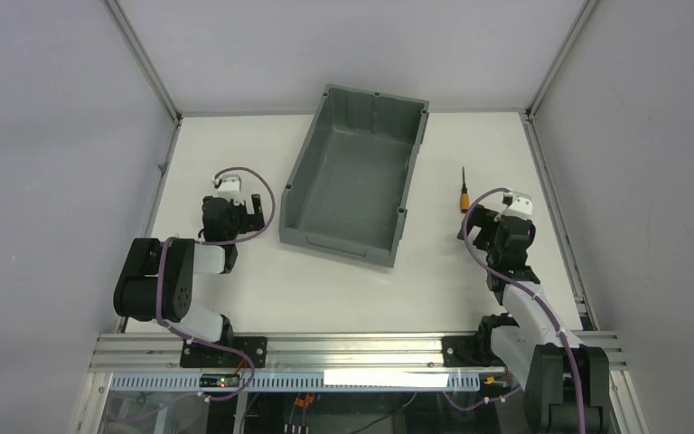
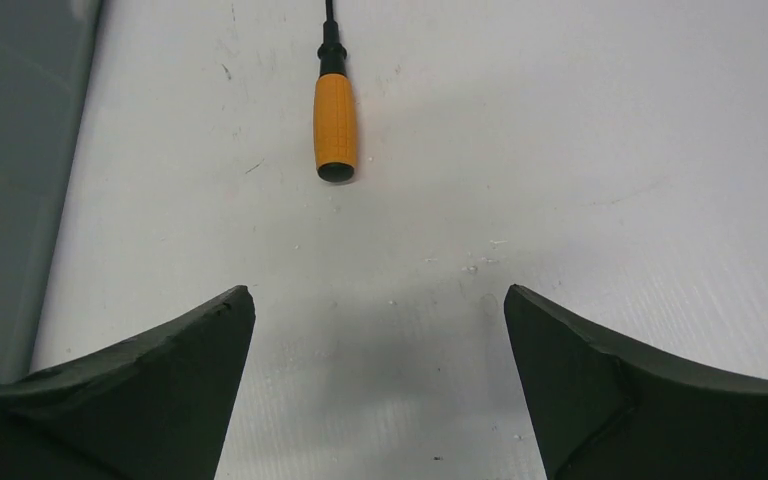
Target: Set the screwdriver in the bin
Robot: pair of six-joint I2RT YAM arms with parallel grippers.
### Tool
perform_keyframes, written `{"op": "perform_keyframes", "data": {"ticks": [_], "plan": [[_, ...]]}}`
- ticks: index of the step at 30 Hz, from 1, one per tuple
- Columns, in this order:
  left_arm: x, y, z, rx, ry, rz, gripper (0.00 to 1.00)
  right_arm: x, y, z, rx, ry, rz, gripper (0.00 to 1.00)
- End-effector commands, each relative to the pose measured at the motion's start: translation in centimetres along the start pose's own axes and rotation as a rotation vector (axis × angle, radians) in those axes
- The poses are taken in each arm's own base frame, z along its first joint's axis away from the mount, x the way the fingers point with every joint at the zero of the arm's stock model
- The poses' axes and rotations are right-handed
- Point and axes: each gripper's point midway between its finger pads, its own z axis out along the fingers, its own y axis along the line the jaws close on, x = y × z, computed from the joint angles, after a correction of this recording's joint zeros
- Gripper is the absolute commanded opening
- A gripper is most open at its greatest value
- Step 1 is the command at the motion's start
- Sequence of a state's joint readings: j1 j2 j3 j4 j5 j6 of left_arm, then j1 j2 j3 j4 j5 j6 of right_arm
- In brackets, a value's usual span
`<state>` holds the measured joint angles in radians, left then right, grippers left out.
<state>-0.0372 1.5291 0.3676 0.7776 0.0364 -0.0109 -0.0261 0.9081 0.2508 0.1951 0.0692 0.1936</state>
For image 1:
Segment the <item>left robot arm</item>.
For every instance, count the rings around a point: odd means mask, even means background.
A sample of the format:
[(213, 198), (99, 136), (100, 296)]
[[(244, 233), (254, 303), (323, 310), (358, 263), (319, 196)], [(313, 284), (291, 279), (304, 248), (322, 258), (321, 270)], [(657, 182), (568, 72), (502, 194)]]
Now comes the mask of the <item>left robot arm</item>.
[(202, 200), (202, 229), (197, 240), (133, 239), (114, 289), (113, 307), (119, 316), (154, 322), (187, 339), (232, 347), (230, 320), (193, 300), (194, 277), (233, 271), (240, 237), (265, 227), (261, 197), (244, 201), (216, 196)]

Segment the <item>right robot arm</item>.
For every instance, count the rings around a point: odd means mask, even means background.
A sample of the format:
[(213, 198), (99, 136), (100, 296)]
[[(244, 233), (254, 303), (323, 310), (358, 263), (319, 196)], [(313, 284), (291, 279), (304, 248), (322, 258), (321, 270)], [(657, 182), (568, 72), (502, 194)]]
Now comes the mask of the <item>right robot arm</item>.
[(566, 329), (528, 265), (535, 238), (531, 219), (472, 205), (459, 237), (485, 273), (487, 289), (505, 309), (485, 317), (483, 350), (503, 362), (523, 393), (533, 433), (607, 433), (610, 360)]

